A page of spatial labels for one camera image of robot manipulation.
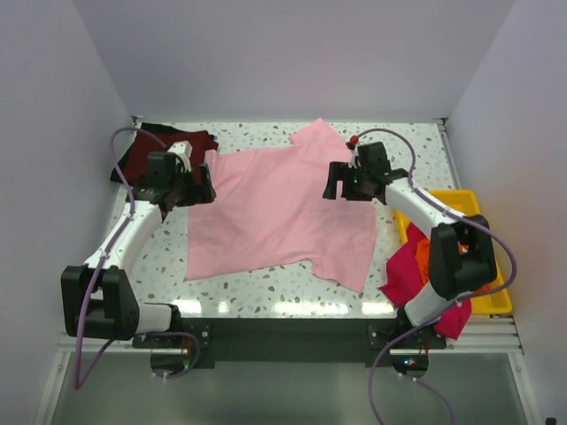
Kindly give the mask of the pink t shirt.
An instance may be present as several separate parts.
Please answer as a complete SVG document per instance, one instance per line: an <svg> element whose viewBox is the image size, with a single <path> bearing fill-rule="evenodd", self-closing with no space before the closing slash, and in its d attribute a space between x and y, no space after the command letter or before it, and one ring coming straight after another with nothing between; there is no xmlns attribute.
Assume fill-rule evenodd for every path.
<svg viewBox="0 0 567 425"><path fill-rule="evenodd" d="M216 198L191 207L186 277L204 279L309 260L312 273L362 291L376 245L376 209L323 198L344 138L324 120L283 148L205 155Z"/></svg>

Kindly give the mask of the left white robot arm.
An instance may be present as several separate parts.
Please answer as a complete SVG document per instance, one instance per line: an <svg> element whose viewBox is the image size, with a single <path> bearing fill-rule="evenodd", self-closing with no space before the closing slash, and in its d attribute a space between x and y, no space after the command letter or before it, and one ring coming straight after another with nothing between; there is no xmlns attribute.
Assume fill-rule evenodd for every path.
<svg viewBox="0 0 567 425"><path fill-rule="evenodd" d="M61 292L69 336L126 341L151 333L164 347L183 339L178 309L141 304L129 276L151 235L178 207L208 204L215 192L206 164L192 166L186 141L148 156L147 172L127 195L111 233L80 266L63 271Z"/></svg>

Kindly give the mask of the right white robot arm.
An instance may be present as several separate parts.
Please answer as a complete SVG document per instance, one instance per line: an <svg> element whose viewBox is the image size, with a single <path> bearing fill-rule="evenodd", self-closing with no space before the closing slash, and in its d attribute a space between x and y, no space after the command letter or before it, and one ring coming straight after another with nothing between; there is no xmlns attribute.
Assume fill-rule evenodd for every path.
<svg viewBox="0 0 567 425"><path fill-rule="evenodd" d="M480 214L467 216L425 192L411 173L393 169L385 146L359 144L353 136L346 143L352 152L347 162L330 163L325 199L378 200L403 213L429 240L428 282L397 313L394 335L407 348L426 337L424 323L462 295L469 295L497 277L497 266L488 222Z"/></svg>

